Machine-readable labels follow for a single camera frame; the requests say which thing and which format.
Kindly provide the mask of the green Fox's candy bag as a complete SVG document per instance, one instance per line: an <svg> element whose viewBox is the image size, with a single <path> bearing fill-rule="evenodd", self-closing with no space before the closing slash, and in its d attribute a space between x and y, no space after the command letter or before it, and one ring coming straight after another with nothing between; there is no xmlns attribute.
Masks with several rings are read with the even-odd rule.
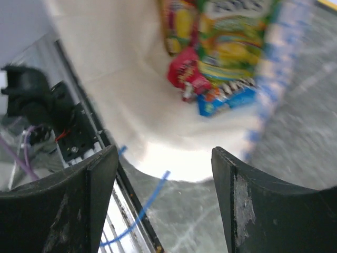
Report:
<svg viewBox="0 0 337 253"><path fill-rule="evenodd" d="M198 1L198 67L213 84L251 77L277 1Z"/></svg>

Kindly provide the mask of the checkered paper bag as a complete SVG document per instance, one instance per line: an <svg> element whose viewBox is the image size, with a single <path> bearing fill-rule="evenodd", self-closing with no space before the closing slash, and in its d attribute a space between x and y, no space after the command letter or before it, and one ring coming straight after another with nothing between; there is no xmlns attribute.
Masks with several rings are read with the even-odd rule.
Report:
<svg viewBox="0 0 337 253"><path fill-rule="evenodd" d="M256 89L252 104L199 115L197 96L167 79L175 59L166 51L158 1L45 1L48 14L85 90L116 144L138 171L201 182L212 177L211 151L251 154L293 72L312 1L277 1L251 77L213 85L231 94Z"/></svg>

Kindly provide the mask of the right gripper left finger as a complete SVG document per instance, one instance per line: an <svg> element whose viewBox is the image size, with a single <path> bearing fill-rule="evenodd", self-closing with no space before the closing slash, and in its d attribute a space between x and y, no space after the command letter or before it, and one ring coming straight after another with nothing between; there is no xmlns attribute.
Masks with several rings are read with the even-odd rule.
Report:
<svg viewBox="0 0 337 253"><path fill-rule="evenodd" d="M118 168L115 146L1 193L1 252L97 252Z"/></svg>

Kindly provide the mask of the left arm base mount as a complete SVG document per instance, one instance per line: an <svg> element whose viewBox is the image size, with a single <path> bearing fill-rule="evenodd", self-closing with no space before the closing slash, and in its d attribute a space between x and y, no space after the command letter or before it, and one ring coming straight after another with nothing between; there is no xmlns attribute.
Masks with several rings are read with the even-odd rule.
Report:
<svg viewBox="0 0 337 253"><path fill-rule="evenodd" d="M97 126L97 118L86 101L78 101L65 82L58 82L51 88L53 98L50 117L55 142L62 156L64 166L83 161L104 148Z"/></svg>

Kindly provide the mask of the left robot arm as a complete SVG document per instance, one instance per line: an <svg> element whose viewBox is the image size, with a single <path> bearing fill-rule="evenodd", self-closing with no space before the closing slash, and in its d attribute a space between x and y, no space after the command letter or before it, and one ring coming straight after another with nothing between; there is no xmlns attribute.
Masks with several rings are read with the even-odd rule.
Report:
<svg viewBox="0 0 337 253"><path fill-rule="evenodd" d="M8 97L8 116L23 116L33 126L51 128L56 142L69 135L75 103L64 82L50 87L46 75L32 67L7 65L1 71L7 79L1 94Z"/></svg>

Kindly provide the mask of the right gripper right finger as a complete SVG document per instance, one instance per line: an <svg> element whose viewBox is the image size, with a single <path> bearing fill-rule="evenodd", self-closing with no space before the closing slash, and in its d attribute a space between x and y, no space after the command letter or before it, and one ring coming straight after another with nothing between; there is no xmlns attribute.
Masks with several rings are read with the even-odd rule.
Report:
<svg viewBox="0 0 337 253"><path fill-rule="evenodd" d="M336 187L285 182L221 147L211 163L229 252L336 252Z"/></svg>

